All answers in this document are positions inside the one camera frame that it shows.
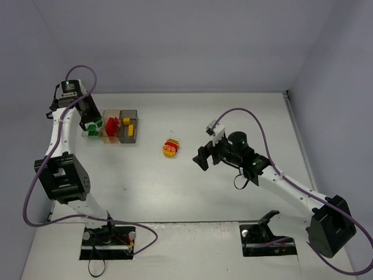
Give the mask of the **green number two lego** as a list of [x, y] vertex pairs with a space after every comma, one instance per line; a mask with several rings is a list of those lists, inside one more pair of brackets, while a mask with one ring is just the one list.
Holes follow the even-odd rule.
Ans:
[[97, 131], [97, 125], [96, 124], [89, 124], [87, 126], [87, 131], [88, 132], [96, 132]]

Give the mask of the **red long lego brick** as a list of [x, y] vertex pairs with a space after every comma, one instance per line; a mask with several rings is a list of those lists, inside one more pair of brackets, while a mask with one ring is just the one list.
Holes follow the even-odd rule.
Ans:
[[110, 117], [105, 125], [105, 132], [108, 137], [116, 137], [119, 130], [119, 119]]

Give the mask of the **yellow long lego brick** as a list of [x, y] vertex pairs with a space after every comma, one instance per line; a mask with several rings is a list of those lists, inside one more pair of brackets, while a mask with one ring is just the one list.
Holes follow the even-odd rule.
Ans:
[[128, 126], [128, 129], [127, 129], [127, 136], [128, 137], [134, 137], [134, 134], [135, 134], [135, 125], [134, 124], [130, 124]]

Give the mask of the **red curved lego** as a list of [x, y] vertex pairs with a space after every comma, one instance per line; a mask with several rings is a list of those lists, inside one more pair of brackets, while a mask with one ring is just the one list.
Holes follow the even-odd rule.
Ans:
[[172, 143], [165, 143], [164, 146], [166, 148], [170, 148], [171, 151], [177, 152], [178, 148], [176, 145], [173, 145]]

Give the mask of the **yellow butterfly print lego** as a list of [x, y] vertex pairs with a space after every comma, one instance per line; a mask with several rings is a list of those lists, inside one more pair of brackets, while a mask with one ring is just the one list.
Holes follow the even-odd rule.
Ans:
[[167, 158], [174, 158], [176, 156], [177, 152], [174, 152], [173, 150], [170, 150], [170, 148], [166, 148], [163, 146], [163, 155]]

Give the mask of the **yellow striped curved lego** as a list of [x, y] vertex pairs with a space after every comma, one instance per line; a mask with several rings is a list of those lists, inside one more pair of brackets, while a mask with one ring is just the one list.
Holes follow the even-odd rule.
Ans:
[[169, 139], [167, 140], [167, 143], [172, 143], [173, 145], [176, 145], [177, 147], [180, 146], [180, 143], [179, 143], [178, 141], [176, 141], [176, 140], [174, 140], [174, 139], [171, 139], [171, 138], [169, 138]]

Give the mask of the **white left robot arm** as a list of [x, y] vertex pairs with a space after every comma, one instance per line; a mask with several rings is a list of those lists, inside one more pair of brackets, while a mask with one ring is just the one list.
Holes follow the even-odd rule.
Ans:
[[50, 200], [74, 210], [85, 221], [83, 239], [96, 245], [109, 245], [114, 235], [109, 213], [103, 209], [90, 192], [91, 182], [85, 168], [75, 155], [78, 128], [90, 124], [101, 128], [102, 117], [93, 98], [88, 96], [81, 80], [60, 83], [62, 94], [51, 106], [53, 128], [46, 157], [36, 160], [34, 169]]

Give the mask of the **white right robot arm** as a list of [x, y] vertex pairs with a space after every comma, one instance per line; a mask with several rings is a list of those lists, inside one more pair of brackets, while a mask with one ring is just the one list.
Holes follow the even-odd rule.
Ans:
[[297, 217], [271, 211], [274, 218], [262, 221], [270, 225], [275, 235], [303, 239], [318, 254], [333, 258], [356, 234], [355, 224], [348, 219], [350, 210], [344, 198], [339, 195], [331, 198], [304, 186], [293, 187], [268, 158], [248, 145], [246, 133], [236, 131], [223, 134], [220, 139], [213, 138], [198, 149], [193, 161], [206, 171], [208, 158], [212, 158], [214, 165], [223, 162], [237, 169], [247, 182], [272, 192], [302, 214]]

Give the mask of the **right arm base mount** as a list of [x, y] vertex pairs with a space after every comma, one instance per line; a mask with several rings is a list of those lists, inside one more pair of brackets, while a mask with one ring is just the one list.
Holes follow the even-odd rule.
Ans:
[[239, 225], [243, 257], [281, 257], [296, 256], [297, 249], [294, 239], [276, 236], [269, 227], [270, 220], [279, 211], [270, 211], [257, 223]]

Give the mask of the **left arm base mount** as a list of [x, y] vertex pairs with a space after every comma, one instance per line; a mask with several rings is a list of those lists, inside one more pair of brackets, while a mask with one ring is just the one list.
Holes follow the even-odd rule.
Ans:
[[84, 228], [80, 260], [132, 260], [135, 247], [134, 226]]

